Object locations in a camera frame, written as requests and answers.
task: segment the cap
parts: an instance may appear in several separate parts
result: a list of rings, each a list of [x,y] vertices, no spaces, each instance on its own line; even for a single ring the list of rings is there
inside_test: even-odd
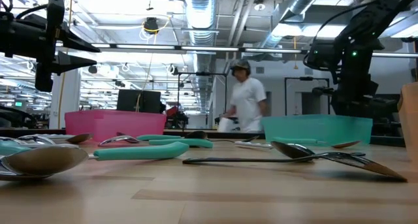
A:
[[[241,69],[247,69],[247,70],[250,70],[251,69],[251,67],[250,67],[250,65],[249,65],[249,63],[248,63],[248,61],[247,60],[243,60],[243,59],[240,59],[240,60],[236,60],[232,65],[231,65],[231,68],[232,69],[235,69],[235,68],[241,68]]]

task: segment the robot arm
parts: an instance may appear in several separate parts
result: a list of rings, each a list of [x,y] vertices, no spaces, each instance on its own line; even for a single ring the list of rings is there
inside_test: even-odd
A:
[[[338,89],[316,89],[316,92],[332,96],[331,105],[336,114],[373,117],[392,111],[396,102],[374,98],[378,84],[371,81],[368,71],[373,51],[384,49],[379,36],[413,1],[372,1],[334,40],[313,40],[305,64],[331,72]]]
[[[46,19],[30,12],[46,8]],[[100,49],[73,34],[64,21],[64,0],[48,0],[47,5],[32,8],[16,18],[10,11],[0,12],[0,52],[6,57],[13,55],[32,57],[37,60],[35,87],[40,91],[52,91],[52,73],[60,75],[80,67],[97,64],[96,61],[70,56],[63,52],[56,55],[56,42],[63,47],[100,52]]]

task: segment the pink plastic bin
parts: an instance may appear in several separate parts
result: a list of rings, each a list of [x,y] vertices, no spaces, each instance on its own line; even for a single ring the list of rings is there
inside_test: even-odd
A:
[[[167,116],[120,110],[83,110],[65,114],[68,135],[93,133],[96,142],[102,142],[124,133],[129,136],[162,135]]]

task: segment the plastic bin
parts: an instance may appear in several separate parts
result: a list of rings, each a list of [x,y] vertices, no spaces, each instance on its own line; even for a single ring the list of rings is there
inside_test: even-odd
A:
[[[271,142],[275,136],[325,142],[318,146],[357,140],[369,144],[373,126],[372,119],[333,115],[265,117],[261,123],[267,142]]]
[[[96,142],[124,133],[130,136],[162,135],[164,114],[121,110],[84,110],[65,114],[65,131],[69,135],[93,133]]]
[[[418,83],[402,87],[398,103],[399,120],[404,135],[408,157],[414,168],[418,169]]]

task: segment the white bag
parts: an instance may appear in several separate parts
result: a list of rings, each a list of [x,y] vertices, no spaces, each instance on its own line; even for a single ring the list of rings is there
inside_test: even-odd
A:
[[[232,130],[234,122],[228,118],[221,118],[217,131],[219,133],[228,133]]]

